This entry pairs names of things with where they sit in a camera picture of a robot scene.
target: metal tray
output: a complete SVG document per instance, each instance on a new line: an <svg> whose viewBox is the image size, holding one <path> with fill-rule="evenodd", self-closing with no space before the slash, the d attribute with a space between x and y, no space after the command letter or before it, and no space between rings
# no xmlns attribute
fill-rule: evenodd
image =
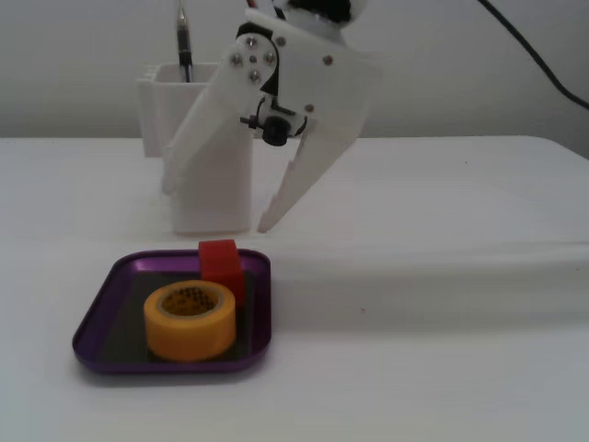
<svg viewBox="0 0 589 442"><path fill-rule="evenodd" d="M78 361L101 374L202 373L244 369L266 352L271 339L271 268L265 255L239 250L246 277L246 307L237 311L237 341L213 360L172 363L145 344L143 304L163 285L200 279L197 250L153 250L118 260L73 339Z"/></svg>

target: pen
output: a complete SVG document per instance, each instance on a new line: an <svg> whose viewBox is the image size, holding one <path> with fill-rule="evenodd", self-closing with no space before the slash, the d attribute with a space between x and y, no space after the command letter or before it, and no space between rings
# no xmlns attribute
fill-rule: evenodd
<svg viewBox="0 0 589 442"><path fill-rule="evenodd" d="M192 81L191 32L181 0L179 2L178 18L176 20L176 36L178 37L180 76L184 83L190 83Z"/></svg>

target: white wall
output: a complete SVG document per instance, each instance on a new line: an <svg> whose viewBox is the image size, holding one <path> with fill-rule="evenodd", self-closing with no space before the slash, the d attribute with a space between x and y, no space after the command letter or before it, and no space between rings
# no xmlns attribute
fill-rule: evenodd
<svg viewBox="0 0 589 442"><path fill-rule="evenodd" d="M215 61L245 0L184 0ZM589 2L494 0L563 83L589 99ZM137 136L133 80L175 61L174 0L4 0L0 135ZM476 0L372 0L346 30L387 54L372 136L532 134L589 157L589 111L563 98Z"/></svg>

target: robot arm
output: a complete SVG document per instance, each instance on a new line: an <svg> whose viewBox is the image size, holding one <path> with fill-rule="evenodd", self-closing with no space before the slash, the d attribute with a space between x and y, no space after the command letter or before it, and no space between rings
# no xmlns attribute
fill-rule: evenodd
<svg viewBox="0 0 589 442"><path fill-rule="evenodd" d="M318 9L304 9L309 3ZM174 192L187 165L204 155L215 136L236 119L260 128L271 145L284 145L302 134L260 220L258 230L265 232L353 144L379 86L380 70L345 46L341 27L350 20L329 20L322 3L339 2L278 0L275 5L283 8L286 20L247 11L248 23L167 150L165 192ZM349 0L340 3L350 5ZM336 12L340 19L341 8Z"/></svg>

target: tape roll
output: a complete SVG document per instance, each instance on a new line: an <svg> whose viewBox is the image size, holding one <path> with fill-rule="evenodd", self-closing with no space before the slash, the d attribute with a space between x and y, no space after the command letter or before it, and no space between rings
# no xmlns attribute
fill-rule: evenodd
<svg viewBox="0 0 589 442"><path fill-rule="evenodd" d="M236 301L208 281L183 281L152 293L144 304L147 346L175 362L220 355L236 339Z"/></svg>

